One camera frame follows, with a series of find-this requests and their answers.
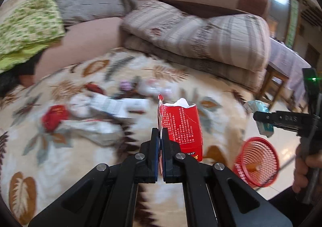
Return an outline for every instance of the red mesh basket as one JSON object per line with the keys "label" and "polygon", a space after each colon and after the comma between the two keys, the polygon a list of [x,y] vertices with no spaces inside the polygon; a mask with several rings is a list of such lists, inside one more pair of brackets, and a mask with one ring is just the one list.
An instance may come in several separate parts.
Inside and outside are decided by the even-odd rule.
{"label": "red mesh basket", "polygon": [[254,188],[270,186],[276,180],[279,169],[274,147],[261,137],[253,137],[244,143],[233,172]]}

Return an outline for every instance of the pink fabric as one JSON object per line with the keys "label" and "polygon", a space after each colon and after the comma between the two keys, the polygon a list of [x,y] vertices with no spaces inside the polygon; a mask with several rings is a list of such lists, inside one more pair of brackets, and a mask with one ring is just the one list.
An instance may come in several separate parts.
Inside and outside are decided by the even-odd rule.
{"label": "pink fabric", "polygon": [[46,49],[36,68],[34,82],[68,65],[103,55],[121,46],[122,19],[110,17],[68,27],[65,37]]}

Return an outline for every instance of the table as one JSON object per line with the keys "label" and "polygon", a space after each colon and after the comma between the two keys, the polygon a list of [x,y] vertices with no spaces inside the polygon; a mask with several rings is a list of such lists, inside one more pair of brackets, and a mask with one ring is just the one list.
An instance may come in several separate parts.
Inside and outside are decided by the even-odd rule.
{"label": "table", "polygon": [[270,38],[271,54],[269,64],[274,64],[282,73],[289,77],[285,87],[294,91],[294,103],[298,106],[305,94],[302,68],[310,68],[308,62],[300,57],[296,52],[289,49],[284,43]]}
{"label": "table", "polygon": [[[274,77],[280,79],[282,82],[278,85],[279,88],[275,93],[273,100],[269,100],[265,93],[269,89],[269,86],[272,83],[272,78]],[[274,103],[278,100],[284,85],[288,81],[289,81],[289,77],[286,74],[284,74],[282,70],[280,70],[273,63],[269,63],[268,66],[266,67],[266,75],[265,75],[262,88],[258,93],[258,95],[256,96],[256,99],[262,102],[268,103],[269,104],[268,110],[270,110],[273,107]]]}

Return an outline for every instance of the red box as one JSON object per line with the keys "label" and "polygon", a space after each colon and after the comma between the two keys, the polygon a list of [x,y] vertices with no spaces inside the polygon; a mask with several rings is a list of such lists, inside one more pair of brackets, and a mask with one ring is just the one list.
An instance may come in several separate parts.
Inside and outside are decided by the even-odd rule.
{"label": "red box", "polygon": [[158,126],[168,128],[169,139],[180,144],[181,151],[202,161],[202,132],[196,105],[167,106],[159,95]]}

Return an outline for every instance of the green floral blanket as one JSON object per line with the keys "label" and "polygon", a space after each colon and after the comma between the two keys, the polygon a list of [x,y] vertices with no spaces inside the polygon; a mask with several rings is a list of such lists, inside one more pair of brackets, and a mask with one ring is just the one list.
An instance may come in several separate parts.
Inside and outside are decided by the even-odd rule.
{"label": "green floral blanket", "polygon": [[55,0],[27,0],[0,25],[0,73],[26,62],[64,34]]}

